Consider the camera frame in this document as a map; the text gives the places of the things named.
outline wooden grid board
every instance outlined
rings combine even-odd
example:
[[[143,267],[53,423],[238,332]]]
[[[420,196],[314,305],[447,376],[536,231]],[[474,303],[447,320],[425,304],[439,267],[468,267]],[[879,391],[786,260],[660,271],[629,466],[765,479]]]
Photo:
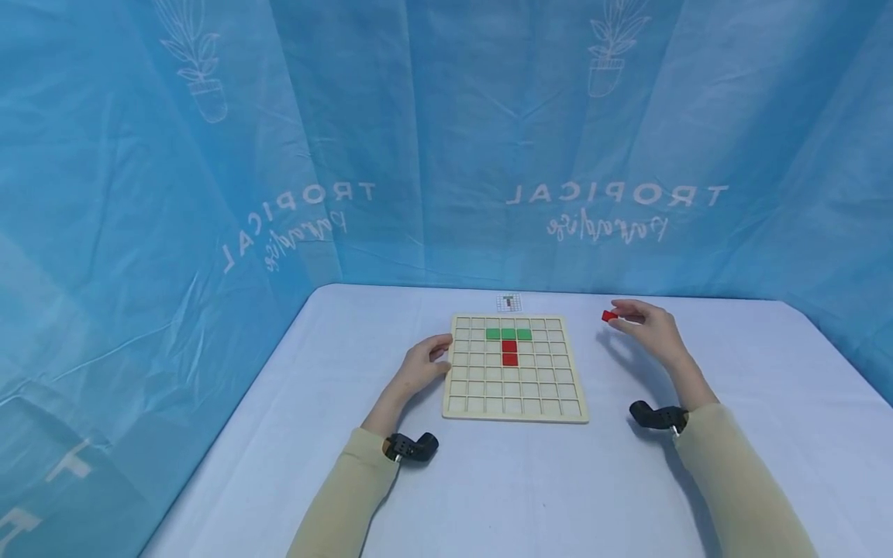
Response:
[[[457,314],[443,416],[589,422],[564,318]]]

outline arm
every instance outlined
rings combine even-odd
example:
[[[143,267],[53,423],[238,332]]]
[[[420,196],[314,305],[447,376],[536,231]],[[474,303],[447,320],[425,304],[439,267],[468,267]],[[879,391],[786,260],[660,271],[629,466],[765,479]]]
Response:
[[[385,457],[385,438],[396,432],[406,403],[448,362],[434,362],[453,342],[429,337],[406,353],[396,376],[355,429],[301,521],[287,558],[354,558],[363,550],[369,523],[396,478],[398,465]]]
[[[788,499],[682,343],[672,315],[640,301],[613,303],[614,313],[625,320],[609,324],[635,337],[661,362],[689,410],[676,448],[707,502],[723,555],[816,556]]]

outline beige sleeve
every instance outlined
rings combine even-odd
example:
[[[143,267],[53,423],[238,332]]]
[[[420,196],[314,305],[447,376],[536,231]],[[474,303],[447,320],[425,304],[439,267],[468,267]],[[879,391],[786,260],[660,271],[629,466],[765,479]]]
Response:
[[[676,449],[710,508],[723,556],[816,556],[788,498],[729,409],[709,404],[691,413]]]
[[[375,510],[396,477],[384,438],[356,429],[322,483],[288,549],[288,558],[356,558]]]

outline fabric wall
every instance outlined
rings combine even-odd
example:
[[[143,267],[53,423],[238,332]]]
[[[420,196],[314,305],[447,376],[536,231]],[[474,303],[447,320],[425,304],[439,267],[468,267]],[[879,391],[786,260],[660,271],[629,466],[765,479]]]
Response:
[[[891,2],[0,21],[0,556],[137,554],[332,282],[780,299],[893,401]]]

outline left hand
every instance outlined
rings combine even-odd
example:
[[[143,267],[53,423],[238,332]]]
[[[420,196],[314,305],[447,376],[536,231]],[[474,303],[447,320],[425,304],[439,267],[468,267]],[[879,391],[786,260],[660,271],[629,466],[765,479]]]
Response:
[[[408,401],[432,381],[445,375],[449,372],[450,363],[435,361],[443,356],[452,344],[453,336],[444,333],[428,337],[410,348],[394,379],[388,384],[388,390],[393,390],[399,398]]]

